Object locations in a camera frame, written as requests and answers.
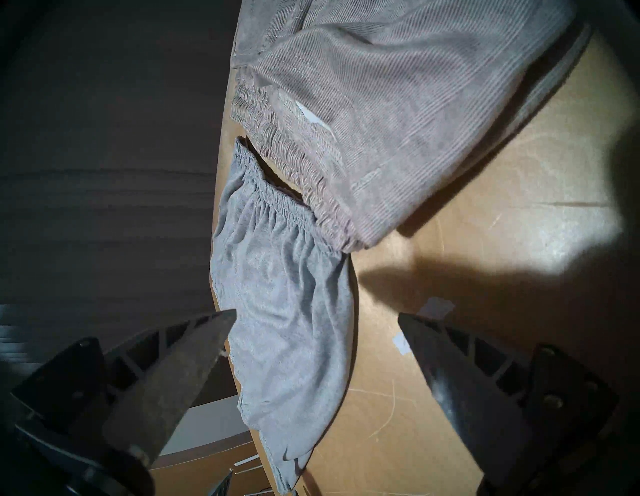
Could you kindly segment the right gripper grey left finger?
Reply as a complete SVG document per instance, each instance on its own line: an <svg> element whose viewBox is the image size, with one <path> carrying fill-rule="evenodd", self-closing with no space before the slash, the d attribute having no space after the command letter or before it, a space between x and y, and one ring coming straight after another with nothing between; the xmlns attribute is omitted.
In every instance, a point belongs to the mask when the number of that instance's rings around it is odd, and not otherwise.
<svg viewBox="0 0 640 496"><path fill-rule="evenodd" d="M168 343L145 331L103 353L95 337L69 345L11 391L26 411L15 427L49 449L107 465L112 455L148 467L160 455L218 361L235 309L194 317Z"/></svg>

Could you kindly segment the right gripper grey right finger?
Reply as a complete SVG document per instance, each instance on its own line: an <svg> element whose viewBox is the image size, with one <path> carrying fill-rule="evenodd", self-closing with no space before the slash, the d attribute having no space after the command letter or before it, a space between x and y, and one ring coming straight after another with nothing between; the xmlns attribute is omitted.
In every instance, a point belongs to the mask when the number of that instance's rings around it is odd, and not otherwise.
<svg viewBox="0 0 640 496"><path fill-rule="evenodd" d="M619 397L556 345L530 358L481 333L399 313L432 396L483 473L479 489L556 489L584 465Z"/></svg>

